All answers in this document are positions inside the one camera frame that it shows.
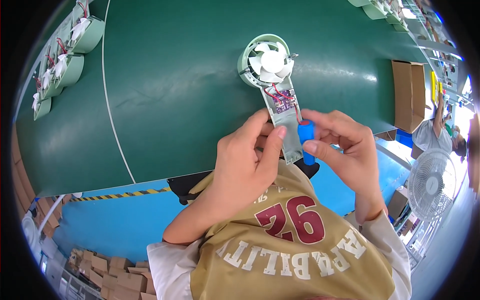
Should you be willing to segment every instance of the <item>green table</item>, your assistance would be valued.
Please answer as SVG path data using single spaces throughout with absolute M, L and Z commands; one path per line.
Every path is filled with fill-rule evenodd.
M 255 36 L 281 36 L 298 53 L 292 81 L 301 108 L 341 110 L 371 127 L 393 129 L 391 59 L 426 62 L 407 35 L 370 20 L 348 1 L 280 0 L 268 15 L 258 1 L 109 4 L 105 31 L 108 103 L 135 182 L 213 169 L 217 141 L 264 107 L 237 74 Z M 104 18 L 107 0 L 91 3 Z M 39 195 L 133 183 L 105 101 L 102 49 L 85 56 L 82 77 L 33 122 L 33 82 L 17 118 L 26 171 Z

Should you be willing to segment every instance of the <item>blue floor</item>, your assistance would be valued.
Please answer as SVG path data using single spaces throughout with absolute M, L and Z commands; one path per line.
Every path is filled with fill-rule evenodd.
M 389 147 L 392 152 L 407 151 L 398 146 L 398 142 L 386 143 L 384 146 Z M 312 178 L 312 184 L 320 202 L 340 216 L 353 211 L 354 192 L 325 163 L 318 162 L 320 170 Z M 388 203 L 395 189 L 404 184 L 408 171 L 382 153 L 378 153 L 378 163 L 380 189 L 385 202 Z M 166 180 L 158 180 L 85 192 L 82 197 L 147 189 L 159 190 L 167 186 Z M 63 219 L 53 239 L 67 255 L 73 247 L 82 247 L 108 256 L 127 257 L 132 261 L 145 260 L 147 245 L 162 240 L 163 230 L 183 208 L 173 192 L 69 202 L 62 209 Z

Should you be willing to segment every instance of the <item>purple circuit board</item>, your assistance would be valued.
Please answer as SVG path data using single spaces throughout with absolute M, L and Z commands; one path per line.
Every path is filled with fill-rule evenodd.
M 277 99 L 273 98 L 273 101 L 275 103 L 276 112 L 278 114 L 295 107 L 295 100 L 294 99 L 288 99 L 288 98 L 284 97 L 284 96 L 293 97 L 294 94 L 295 94 L 295 92 L 293 91 L 293 89 L 280 91 L 280 94 L 278 94 L 278 93 L 274 94 L 275 97 L 278 97 L 278 99 L 281 100 L 281 102 L 280 102 Z

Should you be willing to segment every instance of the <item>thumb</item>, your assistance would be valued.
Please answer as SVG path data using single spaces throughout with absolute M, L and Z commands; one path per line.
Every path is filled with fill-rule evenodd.
M 257 169 L 267 171 L 270 168 L 278 167 L 278 157 L 286 134 L 287 128 L 285 126 L 278 126 L 272 130 L 265 142 L 262 158 L 258 163 Z
M 308 140 L 303 143 L 302 147 L 305 152 L 326 163 L 337 175 L 344 170 L 345 165 L 351 159 L 322 141 Z

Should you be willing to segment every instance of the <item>blue battery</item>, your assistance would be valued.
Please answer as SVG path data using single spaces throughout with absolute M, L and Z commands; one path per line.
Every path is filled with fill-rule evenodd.
M 305 141 L 313 140 L 314 131 L 315 131 L 315 125 L 312 121 L 310 120 L 301 121 L 298 126 L 300 144 L 303 145 Z M 305 165 L 311 166 L 315 163 L 315 157 L 303 151 L 303 162 L 305 163 Z

